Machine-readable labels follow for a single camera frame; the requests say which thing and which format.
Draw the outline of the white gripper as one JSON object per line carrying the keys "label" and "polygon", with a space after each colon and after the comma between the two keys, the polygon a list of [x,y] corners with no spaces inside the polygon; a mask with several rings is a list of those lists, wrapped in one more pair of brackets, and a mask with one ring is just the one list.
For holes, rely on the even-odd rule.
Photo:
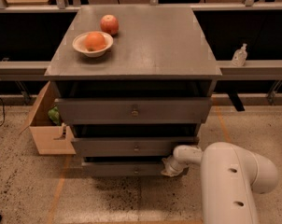
{"label": "white gripper", "polygon": [[162,163],[164,165],[164,168],[161,171],[161,174],[165,176],[179,176],[186,169],[186,166],[179,163],[173,156],[162,158]]}

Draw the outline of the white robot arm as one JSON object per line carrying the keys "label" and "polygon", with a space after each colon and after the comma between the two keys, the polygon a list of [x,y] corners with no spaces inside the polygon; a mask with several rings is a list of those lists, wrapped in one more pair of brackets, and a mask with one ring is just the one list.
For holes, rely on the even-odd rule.
{"label": "white robot arm", "polygon": [[278,184],[272,161],[227,142],[206,149],[178,146],[162,162],[166,176],[200,166],[204,224],[259,224],[253,195],[268,193]]}

